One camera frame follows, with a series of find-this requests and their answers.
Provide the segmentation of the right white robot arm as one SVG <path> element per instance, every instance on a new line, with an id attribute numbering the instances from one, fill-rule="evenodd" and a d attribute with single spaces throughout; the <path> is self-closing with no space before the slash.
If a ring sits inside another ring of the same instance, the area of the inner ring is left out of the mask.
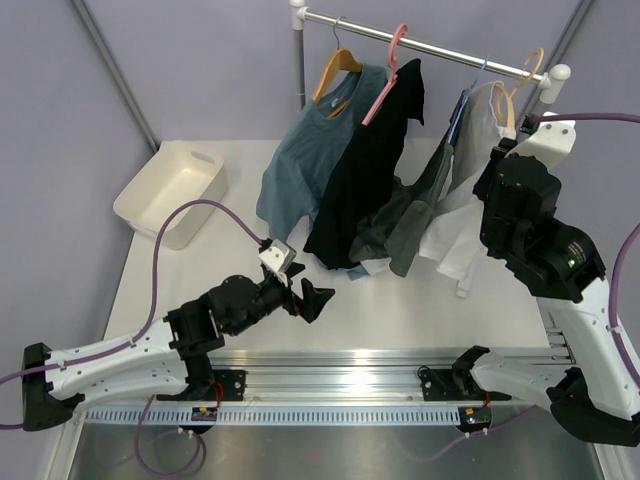
<path id="1" fill-rule="evenodd" d="M 576 365 L 563 370 L 473 346 L 448 369 L 423 366 L 429 399 L 526 401 L 551 413 L 575 438 L 639 444 L 639 363 L 620 321 L 611 321 L 606 268 L 591 238 L 555 217 L 561 182 L 534 156 L 502 139 L 474 185 L 483 204 L 480 240 L 503 260 L 562 330 Z"/>

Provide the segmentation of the beige plastic hanger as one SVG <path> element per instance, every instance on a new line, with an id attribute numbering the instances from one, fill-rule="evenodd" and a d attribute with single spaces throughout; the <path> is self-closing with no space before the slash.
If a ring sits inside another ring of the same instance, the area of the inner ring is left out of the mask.
<path id="1" fill-rule="evenodd" d="M 514 97 L 519 90 L 532 82 L 533 77 L 538 73 L 543 63 L 544 56 L 545 50 L 543 47 L 535 48 L 524 62 L 524 70 L 527 72 L 527 75 L 519 80 L 511 89 L 508 89 L 501 81 L 495 84 L 497 97 L 493 101 L 494 112 L 497 121 L 507 129 L 515 130 L 516 127 Z"/>

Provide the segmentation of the white t shirt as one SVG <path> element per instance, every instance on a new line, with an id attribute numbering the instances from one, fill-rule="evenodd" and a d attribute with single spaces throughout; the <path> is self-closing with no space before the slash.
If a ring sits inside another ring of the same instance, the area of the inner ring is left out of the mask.
<path id="1" fill-rule="evenodd" d="M 415 256 L 434 261 L 439 273 L 460 285 L 471 279 L 484 250 L 480 242 L 482 204 L 473 194 L 473 187 L 499 141 L 516 138 L 515 130 L 507 129 L 496 119 L 493 101 L 497 97 L 497 82 L 480 85 L 471 94 L 454 147 L 450 173 L 435 216 L 422 235 Z M 387 259 L 362 264 L 372 273 L 384 262 L 389 267 Z"/>

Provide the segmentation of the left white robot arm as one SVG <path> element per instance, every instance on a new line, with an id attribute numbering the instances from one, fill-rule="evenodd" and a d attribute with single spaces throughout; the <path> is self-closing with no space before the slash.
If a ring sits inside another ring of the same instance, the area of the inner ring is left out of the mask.
<path id="1" fill-rule="evenodd" d="M 71 350 L 43 343 L 25 348 L 22 428 L 61 425 L 94 405 L 137 397 L 196 401 L 214 394 L 210 352 L 282 309 L 312 323 L 334 296 L 332 288 L 291 282 L 265 271 L 261 282 L 234 275 L 199 298 L 153 321 L 138 340 L 125 336 Z"/>

